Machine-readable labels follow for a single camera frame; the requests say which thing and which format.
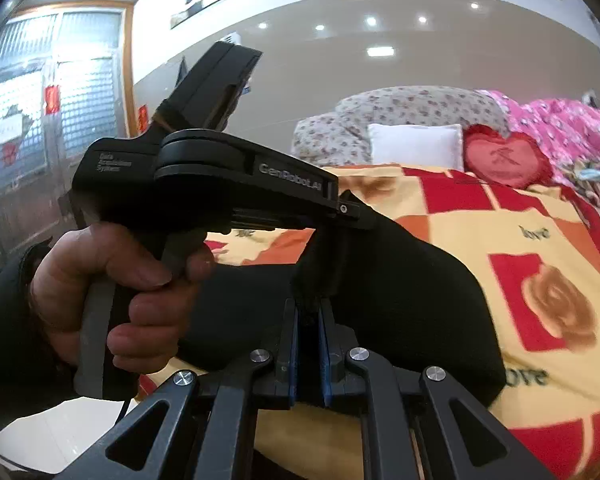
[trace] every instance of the brown rose print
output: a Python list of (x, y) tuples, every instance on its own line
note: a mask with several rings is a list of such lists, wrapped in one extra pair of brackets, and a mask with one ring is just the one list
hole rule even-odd
[(556, 267), (542, 264), (522, 282), (526, 304), (552, 336), (572, 352), (596, 345), (596, 314), (589, 300)]
[(341, 176), (338, 179), (338, 194), (349, 189), (367, 204), (391, 196), (395, 190), (394, 176)]

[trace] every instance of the heart-shaped pillow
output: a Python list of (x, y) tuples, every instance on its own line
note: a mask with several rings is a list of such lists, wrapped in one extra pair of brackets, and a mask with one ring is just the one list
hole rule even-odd
[(469, 130), (464, 139), (464, 167), (479, 178), (505, 186), (525, 189), (547, 184), (553, 170), (536, 141), (521, 132), (503, 139), (497, 132)]

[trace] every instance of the person's left hand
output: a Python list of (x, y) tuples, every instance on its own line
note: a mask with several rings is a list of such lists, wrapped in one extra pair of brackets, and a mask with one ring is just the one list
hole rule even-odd
[(129, 304), (130, 323), (111, 330), (107, 346), (115, 366), (149, 374), (176, 355), (200, 282), (213, 266), (211, 251), (202, 245), (187, 260), (186, 275), (174, 280), (128, 229), (101, 222), (58, 240), (36, 269), (29, 303), (56, 354), (77, 365), (84, 298), (93, 277), (104, 272), (141, 291)]

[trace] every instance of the pink blanket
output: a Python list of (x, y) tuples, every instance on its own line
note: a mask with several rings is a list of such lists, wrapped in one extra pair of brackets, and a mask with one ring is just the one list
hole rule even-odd
[(579, 101), (540, 99), (520, 105), (502, 92), (481, 91), (496, 99), (512, 132), (532, 136), (554, 168), (554, 179), (573, 187), (560, 166), (578, 158), (600, 160), (600, 110)]

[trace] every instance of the glossy wall panel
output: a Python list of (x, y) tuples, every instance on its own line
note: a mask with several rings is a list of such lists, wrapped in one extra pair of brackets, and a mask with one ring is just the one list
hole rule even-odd
[[(317, 30), (318, 25), (324, 28)], [(519, 102), (578, 99), (591, 88), (600, 89), (595, 44), (549, 18), (499, 0), (305, 0), (192, 45), (183, 53), (188, 67), (233, 31), (243, 45), (264, 56), (228, 130), (283, 152), (289, 150), (298, 120), (375, 88), (431, 84), (498, 89)], [(395, 55), (369, 57), (366, 50), (373, 46), (392, 46)], [(136, 83), (137, 105), (147, 104), (151, 113), (167, 97), (181, 58)]]

